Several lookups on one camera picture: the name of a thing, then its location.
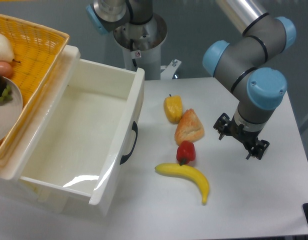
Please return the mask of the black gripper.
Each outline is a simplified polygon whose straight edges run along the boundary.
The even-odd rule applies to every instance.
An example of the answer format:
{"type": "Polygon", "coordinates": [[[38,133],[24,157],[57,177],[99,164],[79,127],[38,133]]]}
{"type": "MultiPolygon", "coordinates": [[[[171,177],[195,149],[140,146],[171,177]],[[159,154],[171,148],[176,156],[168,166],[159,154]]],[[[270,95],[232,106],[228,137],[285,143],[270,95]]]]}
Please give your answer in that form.
{"type": "Polygon", "coordinates": [[[223,113],[213,125],[213,128],[217,130],[219,140],[222,140],[224,136],[232,136],[240,143],[243,144],[248,151],[246,159],[250,157],[261,160],[265,151],[269,147],[270,143],[266,140],[259,140],[258,135],[260,130],[247,130],[246,126],[242,123],[237,124],[232,118],[230,120],[226,113],[223,113]]]}

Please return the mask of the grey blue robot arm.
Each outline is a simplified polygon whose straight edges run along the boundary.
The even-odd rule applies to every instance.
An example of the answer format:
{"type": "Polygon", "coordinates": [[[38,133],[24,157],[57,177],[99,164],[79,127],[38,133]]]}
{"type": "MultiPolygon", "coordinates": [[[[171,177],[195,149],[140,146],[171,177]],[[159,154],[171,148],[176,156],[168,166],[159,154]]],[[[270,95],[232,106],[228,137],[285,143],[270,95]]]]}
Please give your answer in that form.
{"type": "MultiPolygon", "coordinates": [[[[239,101],[233,117],[222,114],[213,127],[221,137],[242,143],[249,157],[261,159],[269,142],[260,140],[259,133],[287,91],[285,77],[264,63],[295,42],[296,28],[288,18],[271,17],[254,0],[219,0],[217,5],[242,40],[234,45],[219,40],[202,58],[205,70],[239,101]]],[[[143,69],[146,80],[162,79],[161,45],[167,25],[154,13],[152,1],[95,0],[86,12],[100,34],[113,33],[126,69],[143,69]]]]}

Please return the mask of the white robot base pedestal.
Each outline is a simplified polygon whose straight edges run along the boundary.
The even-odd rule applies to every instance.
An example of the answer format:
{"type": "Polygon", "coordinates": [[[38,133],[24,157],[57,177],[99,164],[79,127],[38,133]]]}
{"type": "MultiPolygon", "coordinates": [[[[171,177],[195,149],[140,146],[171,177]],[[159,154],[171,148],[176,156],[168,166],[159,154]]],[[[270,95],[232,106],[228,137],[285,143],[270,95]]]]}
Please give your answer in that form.
{"type": "Polygon", "coordinates": [[[115,29],[113,36],[122,49],[125,68],[143,69],[146,81],[175,79],[182,62],[173,59],[167,65],[161,64],[161,47],[167,33],[166,22],[156,13],[145,24],[126,23],[115,29]]]}

